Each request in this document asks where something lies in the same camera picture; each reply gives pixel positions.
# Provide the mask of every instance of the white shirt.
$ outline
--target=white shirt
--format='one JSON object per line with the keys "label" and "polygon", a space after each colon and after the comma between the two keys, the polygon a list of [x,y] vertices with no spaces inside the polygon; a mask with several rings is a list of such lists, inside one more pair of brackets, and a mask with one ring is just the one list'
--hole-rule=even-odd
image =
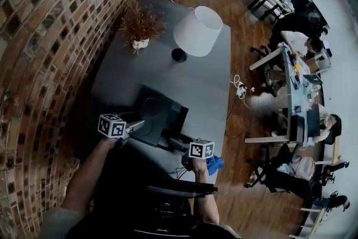
{"label": "white shirt", "polygon": [[293,31],[283,31],[287,39],[291,42],[292,48],[301,53],[302,55],[306,55],[308,50],[305,45],[308,37],[301,32],[293,32]]}
{"label": "white shirt", "polygon": [[[322,124],[324,124],[325,126],[332,126],[330,120],[329,120],[329,116],[330,114],[328,113],[328,111],[326,110],[326,108],[324,106],[322,106],[321,104],[318,104],[318,109],[319,109],[319,119],[320,122]],[[329,130],[325,129],[321,129],[321,133],[318,137],[314,137],[313,141],[315,143],[321,142],[324,139],[326,139],[329,136]]]}

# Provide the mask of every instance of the hand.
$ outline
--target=hand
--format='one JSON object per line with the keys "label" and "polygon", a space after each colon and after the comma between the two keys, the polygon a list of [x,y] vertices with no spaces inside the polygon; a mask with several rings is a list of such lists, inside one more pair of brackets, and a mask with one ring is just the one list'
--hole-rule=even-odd
{"label": "hand", "polygon": [[114,148],[116,144],[117,139],[116,138],[103,138],[100,143],[104,146],[108,147],[109,149]]}
{"label": "hand", "polygon": [[197,158],[194,158],[192,160],[192,166],[195,174],[204,174],[208,171],[206,160],[198,160]]}

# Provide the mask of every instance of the white plant pot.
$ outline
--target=white plant pot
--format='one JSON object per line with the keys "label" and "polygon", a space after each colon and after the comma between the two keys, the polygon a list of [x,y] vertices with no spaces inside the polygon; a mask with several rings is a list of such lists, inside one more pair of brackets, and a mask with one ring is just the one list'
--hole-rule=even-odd
{"label": "white plant pot", "polygon": [[141,41],[133,41],[132,47],[135,50],[139,50],[141,48],[145,48],[148,46],[149,38]]}

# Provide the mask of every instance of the table lamp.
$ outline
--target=table lamp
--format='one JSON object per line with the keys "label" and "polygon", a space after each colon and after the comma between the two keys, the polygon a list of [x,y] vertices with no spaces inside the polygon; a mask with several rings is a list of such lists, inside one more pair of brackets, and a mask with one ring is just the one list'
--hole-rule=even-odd
{"label": "table lamp", "polygon": [[209,7],[198,6],[190,10],[189,14],[174,27],[174,39],[179,48],[173,50],[173,59],[182,63],[186,60],[187,54],[196,57],[208,55],[222,27],[222,19]]}

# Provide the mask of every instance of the black lamp base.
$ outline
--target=black lamp base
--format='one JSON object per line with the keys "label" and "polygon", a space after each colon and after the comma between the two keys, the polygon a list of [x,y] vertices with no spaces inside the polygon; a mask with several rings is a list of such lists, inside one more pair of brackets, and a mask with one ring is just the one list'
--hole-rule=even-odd
{"label": "black lamp base", "polygon": [[172,52],[172,58],[178,63],[185,62],[186,58],[188,58],[187,54],[180,48],[175,48]]}

